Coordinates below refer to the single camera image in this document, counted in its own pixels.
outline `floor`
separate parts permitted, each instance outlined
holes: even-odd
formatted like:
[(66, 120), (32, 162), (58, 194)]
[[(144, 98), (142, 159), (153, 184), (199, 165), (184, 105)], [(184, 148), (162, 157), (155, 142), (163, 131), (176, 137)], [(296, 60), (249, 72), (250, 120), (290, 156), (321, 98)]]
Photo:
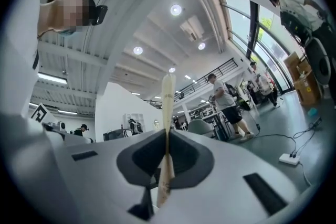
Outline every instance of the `floor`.
[[(311, 107), (302, 107), (299, 103), (296, 92), (290, 92), (282, 96), (283, 103), (279, 108), (273, 108), (271, 103), (266, 103), (251, 112), (257, 123), (260, 124), (260, 134), (245, 143), (237, 140), (231, 141), (253, 152), (268, 163), (274, 165), (284, 172), (303, 192), (307, 183), (303, 176), (302, 166), (292, 166), (279, 162), (279, 157), (283, 153), (291, 153), (295, 144), (293, 140), (281, 136), (268, 136), (269, 134), (284, 134), (293, 136), (295, 133), (304, 131), (310, 122), (314, 122), (318, 116), (322, 118), (321, 124), (311, 141), (301, 150), (300, 161), (304, 166), (304, 171), (309, 181), (314, 184), (321, 181), (325, 171), (333, 161), (333, 154), (336, 146), (336, 111), (332, 101), (322, 100), (314, 107), (318, 110), (318, 115), (310, 117), (307, 112)], [(257, 133), (256, 123), (251, 116), (243, 113), (243, 118), (253, 132)], [(312, 131), (305, 133), (296, 139), (297, 149), (303, 145), (312, 135)]]

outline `recessed light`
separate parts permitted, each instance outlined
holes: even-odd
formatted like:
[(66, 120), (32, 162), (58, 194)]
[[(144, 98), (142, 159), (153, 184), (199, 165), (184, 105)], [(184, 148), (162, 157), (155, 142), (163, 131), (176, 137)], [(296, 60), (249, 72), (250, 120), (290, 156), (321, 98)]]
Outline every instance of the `recessed light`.
[(61, 84), (67, 84), (66, 79), (50, 76), (50, 75), (43, 74), (43, 73), (38, 73), (38, 77), (41, 78), (41, 79), (51, 80), (53, 82), (58, 82), (58, 83), (61, 83)]
[(204, 48), (205, 48), (205, 43), (199, 44), (199, 46), (198, 46), (199, 50), (203, 50)]
[(141, 47), (135, 47), (135, 48), (133, 49), (133, 52), (134, 52), (136, 55), (140, 55), (140, 54), (143, 52), (143, 50), (142, 50)]
[(58, 113), (77, 115), (77, 112), (70, 112), (70, 111), (64, 111), (64, 110), (58, 110)]
[(170, 8), (170, 13), (174, 16), (180, 15), (181, 12), (182, 12), (182, 8), (178, 4), (175, 4)]

